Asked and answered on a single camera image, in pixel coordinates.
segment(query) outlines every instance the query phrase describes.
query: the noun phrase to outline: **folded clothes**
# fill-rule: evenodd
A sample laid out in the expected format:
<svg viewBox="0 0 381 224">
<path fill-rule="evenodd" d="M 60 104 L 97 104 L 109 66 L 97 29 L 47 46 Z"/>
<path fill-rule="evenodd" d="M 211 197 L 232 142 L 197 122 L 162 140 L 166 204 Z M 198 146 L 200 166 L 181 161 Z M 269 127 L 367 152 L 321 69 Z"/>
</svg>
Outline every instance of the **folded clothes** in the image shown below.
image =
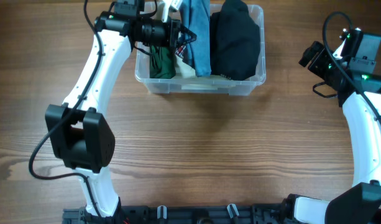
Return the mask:
<svg viewBox="0 0 381 224">
<path fill-rule="evenodd" d="M 183 0 L 180 6 L 182 24 L 197 35 L 183 53 L 183 62 L 195 68 L 197 77 L 211 74 L 209 59 L 209 0 Z"/>
<path fill-rule="evenodd" d="M 210 75 L 208 77 L 197 77 L 194 68 L 182 61 L 182 58 L 176 54 L 175 56 L 175 71 L 177 75 L 173 79 L 187 79 L 187 80 L 228 80 L 219 75 Z"/>
<path fill-rule="evenodd" d="M 172 78 L 175 76 L 174 54 L 167 47 L 150 46 L 150 77 Z"/>
<path fill-rule="evenodd" d="M 221 12 L 212 14 L 209 30 L 212 74 L 231 80 L 246 80 L 255 75 L 260 30 L 244 2 L 226 0 Z"/>
</svg>

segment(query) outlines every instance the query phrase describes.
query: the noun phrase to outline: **wooden table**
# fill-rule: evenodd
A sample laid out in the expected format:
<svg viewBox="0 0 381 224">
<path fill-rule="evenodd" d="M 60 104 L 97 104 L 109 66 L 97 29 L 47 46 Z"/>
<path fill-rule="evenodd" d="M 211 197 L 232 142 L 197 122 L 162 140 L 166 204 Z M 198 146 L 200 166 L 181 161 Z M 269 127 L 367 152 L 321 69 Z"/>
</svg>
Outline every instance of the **wooden table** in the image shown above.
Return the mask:
<svg viewBox="0 0 381 224">
<path fill-rule="evenodd" d="M 0 4 L 0 223 L 60 223 L 63 208 L 85 204 L 78 181 L 35 180 L 27 163 L 47 132 L 47 106 L 73 88 L 93 36 L 81 2 L 28 2 Z M 250 96 L 153 95 L 134 78 L 135 54 L 122 68 L 107 120 L 123 205 L 248 205 L 281 202 L 290 193 L 331 200 L 350 188 L 342 110 L 311 91 L 321 80 L 298 61 L 321 40 L 332 11 L 381 34 L 381 1 L 246 2 L 262 6 L 265 16 L 267 81 Z M 89 4 L 91 20 L 108 6 Z M 346 24 L 331 24 L 334 48 Z M 381 74 L 381 46 L 375 72 Z M 35 167 L 43 175 L 69 172 L 49 142 Z"/>
</svg>

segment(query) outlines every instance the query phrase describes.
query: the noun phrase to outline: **wire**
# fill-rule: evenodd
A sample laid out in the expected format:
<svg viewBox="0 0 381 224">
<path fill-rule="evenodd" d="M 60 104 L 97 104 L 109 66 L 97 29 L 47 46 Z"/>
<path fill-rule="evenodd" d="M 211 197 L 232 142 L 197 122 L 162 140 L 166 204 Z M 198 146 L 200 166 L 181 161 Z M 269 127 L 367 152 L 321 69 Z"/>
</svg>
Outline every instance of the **wire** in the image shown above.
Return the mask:
<svg viewBox="0 0 381 224">
<path fill-rule="evenodd" d="M 144 49 L 140 49 L 140 48 L 138 48 L 138 47 L 136 47 L 136 46 L 134 46 L 134 48 L 135 48 L 136 50 L 142 52 L 143 54 L 148 55 L 148 56 L 152 56 L 152 55 L 153 55 L 152 53 L 149 53 L 149 52 L 145 51 Z"/>
<path fill-rule="evenodd" d="M 345 70 L 341 67 L 340 64 L 338 64 L 338 62 L 336 61 L 336 59 L 334 58 L 334 56 L 332 55 L 329 47 L 328 47 L 328 43 L 327 43 L 327 25 L 328 25 L 328 22 L 336 15 L 341 15 L 343 17 L 345 17 L 349 23 L 349 30 L 352 30 L 353 29 L 353 23 L 351 21 L 351 19 L 349 18 L 349 16 L 347 16 L 345 13 L 343 12 L 333 12 L 331 13 L 327 19 L 325 20 L 324 22 L 324 25 L 323 25 L 323 43 L 324 43 L 324 47 L 325 49 L 327 50 L 327 53 L 329 55 L 329 57 L 331 58 L 331 60 L 333 61 L 333 63 L 335 64 L 335 66 L 338 68 L 338 70 L 341 72 L 341 74 L 344 76 L 344 78 L 353 86 L 353 88 L 356 90 L 356 92 L 358 94 L 360 94 L 360 96 L 363 97 L 363 99 L 365 100 L 365 102 L 370 106 L 372 112 L 374 113 L 374 115 L 376 116 L 376 120 L 379 122 L 379 124 L 381 125 L 381 115 L 379 114 L 379 112 L 377 111 L 377 109 L 375 108 L 375 106 L 371 103 L 371 101 L 368 99 L 368 97 L 364 94 L 364 91 L 361 90 L 354 82 L 353 80 L 349 77 L 349 75 L 345 72 Z"/>
<path fill-rule="evenodd" d="M 113 9 L 113 6 L 114 6 L 115 3 L 116 3 L 116 2 L 113 1 L 113 2 L 110 4 L 110 6 L 109 6 L 109 12 L 111 12 L 111 10 Z"/>
<path fill-rule="evenodd" d="M 90 79 L 88 80 L 87 84 L 85 85 L 84 87 L 84 90 L 82 92 L 82 94 L 79 96 L 78 98 L 78 101 L 77 103 L 74 105 L 74 107 L 41 139 L 41 141 L 38 143 L 38 145 L 35 147 L 33 153 L 31 154 L 30 156 L 30 160 L 29 160 L 29 172 L 30 174 L 35 177 L 36 179 L 40 179 L 40 180 L 56 180 L 56 179 L 61 179 L 61 178 L 65 178 L 65 177 L 71 177 L 71 176 L 79 176 L 79 177 L 82 177 L 84 179 L 84 182 L 86 184 L 86 188 L 88 190 L 88 193 L 90 195 L 90 199 L 91 199 L 91 202 L 93 204 L 93 207 L 95 209 L 95 212 L 98 214 L 98 217 L 99 218 L 102 218 L 97 206 L 96 206 L 96 202 L 92 196 L 92 191 L 91 191 L 91 187 L 90 187 L 90 183 L 88 181 L 88 177 L 85 176 L 84 174 L 81 174 L 81 173 L 70 173 L 70 174 L 62 174 L 62 175 L 56 175 L 56 176 L 53 176 L 53 177 L 44 177 L 44 176 L 41 176 L 41 175 L 38 175 L 34 172 L 34 168 L 33 168 L 33 163 L 34 163 L 34 160 L 35 160 L 35 156 L 37 155 L 37 153 L 40 151 L 42 145 L 47 141 L 47 139 L 52 135 L 52 133 L 54 133 L 59 127 L 61 127 L 64 123 L 66 123 L 68 121 L 68 119 L 70 118 L 70 116 L 74 113 L 74 111 L 76 111 L 76 109 L 79 107 L 79 105 L 81 104 L 81 102 L 84 100 L 84 97 L 86 96 L 86 93 L 88 92 L 91 84 L 92 84 L 92 81 L 96 75 L 96 72 L 98 71 L 98 68 L 100 66 L 100 63 L 101 63 L 101 60 L 102 60 L 102 56 L 103 56 L 103 48 L 102 48 L 102 41 L 100 39 L 100 36 L 98 35 L 97 31 L 95 30 L 94 26 L 92 25 L 89 17 L 88 17 L 88 14 L 86 13 L 86 5 L 88 3 L 88 0 L 84 0 L 84 16 L 85 16 L 85 19 L 88 23 L 88 25 L 91 27 L 93 33 L 95 34 L 96 36 L 96 39 L 98 40 L 98 45 L 99 45 L 99 52 L 98 52 L 98 60 L 96 61 L 96 65 L 94 67 L 94 70 L 92 71 L 92 74 L 91 74 L 91 77 Z"/>
<path fill-rule="evenodd" d="M 313 92 L 316 93 L 317 95 L 323 97 L 323 98 L 335 98 L 335 97 L 337 97 L 337 94 L 324 95 L 324 94 L 320 93 L 319 91 L 317 91 L 316 88 L 319 87 L 319 86 L 322 86 L 322 85 L 327 85 L 327 83 L 326 82 L 321 82 L 321 83 L 315 84 L 312 87 Z"/>
<path fill-rule="evenodd" d="M 155 6 L 154 12 L 141 14 L 141 15 L 139 15 L 139 17 L 140 18 L 146 18 L 146 17 L 151 18 L 152 16 L 154 16 L 157 13 L 157 0 L 154 0 L 154 6 Z"/>
</svg>

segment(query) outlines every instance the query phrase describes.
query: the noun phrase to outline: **blue denim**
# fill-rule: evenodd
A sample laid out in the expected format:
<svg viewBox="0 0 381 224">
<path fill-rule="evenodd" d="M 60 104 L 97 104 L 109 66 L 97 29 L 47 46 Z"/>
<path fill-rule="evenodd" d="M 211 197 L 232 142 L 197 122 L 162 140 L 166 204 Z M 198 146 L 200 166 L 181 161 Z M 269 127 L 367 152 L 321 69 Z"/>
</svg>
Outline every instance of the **blue denim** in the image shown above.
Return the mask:
<svg viewBox="0 0 381 224">
<path fill-rule="evenodd" d="M 197 35 L 186 46 L 183 62 L 195 68 L 197 77 L 211 74 L 209 54 L 209 0 L 183 0 L 180 6 L 182 24 Z"/>
</svg>

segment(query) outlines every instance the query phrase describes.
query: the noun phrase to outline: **plastic storage bin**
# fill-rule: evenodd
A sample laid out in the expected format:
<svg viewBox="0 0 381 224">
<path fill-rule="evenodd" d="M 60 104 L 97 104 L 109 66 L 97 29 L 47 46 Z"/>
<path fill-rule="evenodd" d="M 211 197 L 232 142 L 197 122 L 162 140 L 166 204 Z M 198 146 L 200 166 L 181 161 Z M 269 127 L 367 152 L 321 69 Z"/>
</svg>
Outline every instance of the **plastic storage bin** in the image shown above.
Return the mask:
<svg viewBox="0 0 381 224">
<path fill-rule="evenodd" d="M 145 3 L 145 12 L 154 11 L 154 2 Z M 211 4 L 209 6 L 211 14 L 221 11 L 221 4 Z M 151 93 L 226 93 L 229 95 L 247 96 L 256 86 L 263 84 L 266 80 L 265 65 L 265 31 L 264 31 L 264 12 L 260 6 L 248 5 L 250 17 L 260 27 L 260 53 L 258 65 L 253 77 L 244 81 L 232 80 L 205 80 L 205 79 L 158 79 L 150 78 L 149 56 L 137 51 L 135 77 L 138 81 L 145 84 Z M 175 12 L 171 15 L 173 19 L 180 19 L 180 13 Z M 138 43 L 138 48 L 149 51 L 142 43 Z"/>
</svg>

